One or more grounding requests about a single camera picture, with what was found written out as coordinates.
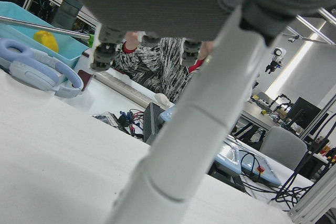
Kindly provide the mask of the left robot hand white grey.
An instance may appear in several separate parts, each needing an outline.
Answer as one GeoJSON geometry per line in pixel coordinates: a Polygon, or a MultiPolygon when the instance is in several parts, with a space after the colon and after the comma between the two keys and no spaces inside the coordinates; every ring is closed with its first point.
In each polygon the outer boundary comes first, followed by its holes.
{"type": "Polygon", "coordinates": [[[115,202],[107,223],[180,223],[250,94],[262,57],[297,15],[335,0],[80,0],[115,43],[126,31],[214,42],[115,202]]]}

